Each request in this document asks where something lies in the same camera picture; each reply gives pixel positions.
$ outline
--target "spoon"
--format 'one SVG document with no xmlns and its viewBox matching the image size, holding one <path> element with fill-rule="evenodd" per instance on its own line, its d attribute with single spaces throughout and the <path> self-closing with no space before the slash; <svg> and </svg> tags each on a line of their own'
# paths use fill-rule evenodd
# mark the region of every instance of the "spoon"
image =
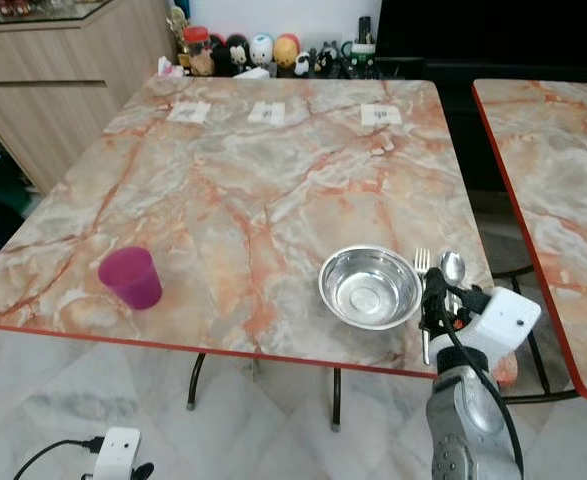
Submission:
<svg viewBox="0 0 587 480">
<path fill-rule="evenodd" d="M 440 270 L 442 270 L 442 275 L 446 283 L 457 287 L 466 274 L 466 265 L 464 265 L 462 255 L 457 252 L 444 252 L 440 257 Z M 457 301 L 450 293 L 448 297 L 450 306 L 454 310 L 453 313 L 457 313 Z"/>
</svg>

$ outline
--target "pink plastic cup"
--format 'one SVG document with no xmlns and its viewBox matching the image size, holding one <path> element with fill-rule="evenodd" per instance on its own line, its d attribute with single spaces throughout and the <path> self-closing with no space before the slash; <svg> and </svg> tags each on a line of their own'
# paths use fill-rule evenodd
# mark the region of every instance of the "pink plastic cup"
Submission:
<svg viewBox="0 0 587 480">
<path fill-rule="evenodd" d="M 142 247 L 126 247 L 111 253 L 102 261 L 97 276 L 135 310 L 152 307 L 162 297 L 153 257 Z"/>
</svg>

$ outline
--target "glass jar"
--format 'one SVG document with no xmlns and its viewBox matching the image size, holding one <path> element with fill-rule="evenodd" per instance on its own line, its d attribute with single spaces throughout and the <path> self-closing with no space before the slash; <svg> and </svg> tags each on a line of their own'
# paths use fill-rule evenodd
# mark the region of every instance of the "glass jar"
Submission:
<svg viewBox="0 0 587 480">
<path fill-rule="evenodd" d="M 191 74 L 196 76 L 213 75 L 215 64 L 211 58 L 211 38 L 204 27 L 184 29 L 184 42 L 189 49 Z"/>
</svg>

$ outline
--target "wooden cabinet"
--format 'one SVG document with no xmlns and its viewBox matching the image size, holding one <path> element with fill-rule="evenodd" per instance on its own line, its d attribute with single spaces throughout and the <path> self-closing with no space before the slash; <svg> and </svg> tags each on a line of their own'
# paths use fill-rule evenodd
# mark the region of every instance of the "wooden cabinet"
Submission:
<svg viewBox="0 0 587 480">
<path fill-rule="evenodd" d="M 0 141 L 48 193 L 173 56 L 166 2 L 112 0 L 81 21 L 0 25 Z"/>
</svg>

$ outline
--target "robotic arm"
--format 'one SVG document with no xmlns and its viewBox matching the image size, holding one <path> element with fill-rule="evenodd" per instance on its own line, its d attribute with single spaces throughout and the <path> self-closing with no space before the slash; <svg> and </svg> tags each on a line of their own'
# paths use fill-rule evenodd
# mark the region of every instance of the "robotic arm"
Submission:
<svg viewBox="0 0 587 480">
<path fill-rule="evenodd" d="M 462 301 L 456 315 L 445 308 L 447 292 Z M 447 285 L 437 268 L 426 274 L 420 328 L 425 362 L 438 369 L 426 406 L 433 478 L 522 478 L 517 433 L 488 372 L 524 341 L 540 313 L 511 290 L 462 290 Z"/>
</svg>

